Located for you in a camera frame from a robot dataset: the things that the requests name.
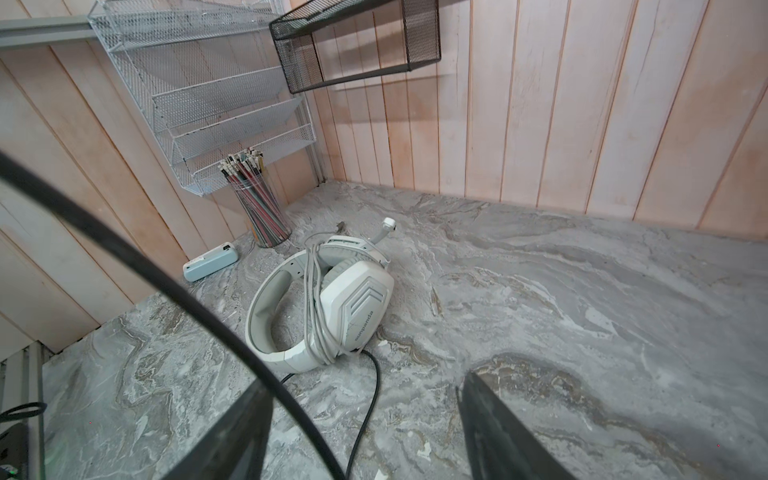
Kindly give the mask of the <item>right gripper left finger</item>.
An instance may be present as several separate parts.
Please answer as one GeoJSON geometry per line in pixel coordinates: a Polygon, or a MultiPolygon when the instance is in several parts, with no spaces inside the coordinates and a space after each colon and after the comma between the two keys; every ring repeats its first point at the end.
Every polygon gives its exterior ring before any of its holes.
{"type": "Polygon", "coordinates": [[[259,479],[272,414],[272,395],[259,381],[254,381],[165,477],[259,479]]]}

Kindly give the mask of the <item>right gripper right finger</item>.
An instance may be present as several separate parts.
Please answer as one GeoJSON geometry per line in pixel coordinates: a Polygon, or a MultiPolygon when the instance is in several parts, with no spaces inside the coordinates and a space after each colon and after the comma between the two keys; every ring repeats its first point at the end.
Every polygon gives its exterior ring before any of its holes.
{"type": "Polygon", "coordinates": [[[574,479],[476,373],[456,396],[474,479],[574,479]]]}

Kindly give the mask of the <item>white headphones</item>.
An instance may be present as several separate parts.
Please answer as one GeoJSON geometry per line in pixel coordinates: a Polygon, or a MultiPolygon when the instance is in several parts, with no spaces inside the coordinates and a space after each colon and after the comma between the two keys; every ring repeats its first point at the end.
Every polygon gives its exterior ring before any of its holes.
{"type": "Polygon", "coordinates": [[[262,283],[249,306],[245,340],[269,367],[299,374],[360,353],[380,325],[394,293],[389,259],[378,243],[396,229],[383,220],[372,239],[332,235],[282,262],[262,283]],[[271,329],[279,303],[295,282],[304,289],[304,337],[286,350],[271,329]]]}

